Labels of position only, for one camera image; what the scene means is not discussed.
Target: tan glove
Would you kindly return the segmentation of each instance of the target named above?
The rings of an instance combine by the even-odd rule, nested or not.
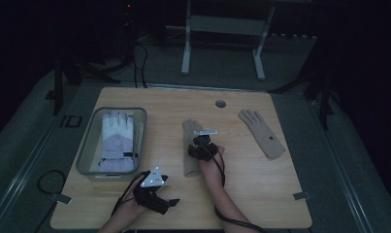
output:
[[[249,127],[259,147],[269,158],[276,158],[283,154],[285,148],[257,111],[242,110],[238,113],[238,117]]]

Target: hand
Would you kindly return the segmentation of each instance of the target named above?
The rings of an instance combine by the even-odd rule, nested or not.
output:
[[[135,201],[134,190],[137,184],[131,186],[129,193],[123,198],[126,201],[119,205],[111,218],[99,230],[100,233],[118,233],[126,229],[135,219],[147,210],[146,207],[138,205]]]
[[[138,205],[137,201],[135,200],[135,196],[134,196],[134,188],[135,186],[137,185],[137,183],[134,183],[132,186],[131,186],[131,189],[129,190],[128,194],[126,194],[126,196],[124,196],[124,198],[122,199],[122,201],[124,203],[120,204],[118,209],[115,211],[114,215],[116,214],[116,212],[120,211],[121,212],[127,212],[127,213],[133,213],[133,214],[136,214],[136,215],[140,215],[142,214],[143,212],[145,212],[147,210],[147,207],[144,207],[144,206],[141,206],[141,205]]]
[[[217,146],[218,153],[213,156],[218,165],[223,169],[223,158],[221,155],[225,152],[225,148]],[[219,168],[216,166],[216,163],[213,159],[210,161],[199,160],[199,167],[201,168],[202,174],[204,176],[204,181],[209,189],[223,187],[222,186],[222,174],[219,171]]]

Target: wooden table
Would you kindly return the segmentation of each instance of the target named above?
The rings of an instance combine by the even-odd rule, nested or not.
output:
[[[216,100],[225,101],[226,107],[217,108]],[[218,135],[212,135],[212,141],[226,148],[223,154],[225,188],[249,220],[264,228],[311,226],[306,200],[293,197],[302,189],[269,94],[106,87],[95,109],[100,107],[142,107],[147,110],[141,170],[159,166],[169,179],[158,190],[158,196],[167,200],[180,198],[178,205],[170,208],[166,215],[148,211],[130,229],[221,228],[202,177],[183,175],[181,124],[190,118],[198,120],[204,128],[219,131]],[[238,118],[242,109],[261,113],[286,147],[283,155],[270,160],[264,154],[246,124]],[[56,229],[98,229],[110,217],[114,203],[128,183],[92,182],[81,175],[75,165],[74,162],[62,191],[73,201],[69,206],[58,204],[50,224]]]

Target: table leg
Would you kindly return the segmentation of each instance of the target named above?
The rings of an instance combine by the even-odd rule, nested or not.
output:
[[[183,51],[182,68],[180,72],[183,75],[189,73],[189,62],[191,60],[191,1],[186,1],[186,27],[185,27],[185,49]]]
[[[262,52],[262,48],[264,47],[265,39],[267,39],[268,36],[268,30],[270,29],[274,12],[275,12],[275,7],[272,7],[268,14],[267,20],[262,28],[261,40],[259,42],[258,48],[252,51],[253,61],[255,62],[256,75],[258,80],[260,81],[265,80],[264,68],[262,67],[262,61],[261,61],[261,52]]]

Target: metal frame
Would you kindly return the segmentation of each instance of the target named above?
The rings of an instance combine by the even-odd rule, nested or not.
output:
[[[242,35],[260,36],[260,42],[252,51],[255,63],[257,79],[265,80],[264,68],[261,60],[261,52],[274,16],[275,7],[271,7],[266,20],[254,20],[229,17],[204,17],[191,14],[191,0],[186,2],[186,26],[185,26],[185,48],[183,50],[182,67],[180,72],[183,75],[189,74],[191,59],[191,31],[207,31],[217,33],[232,33]]]

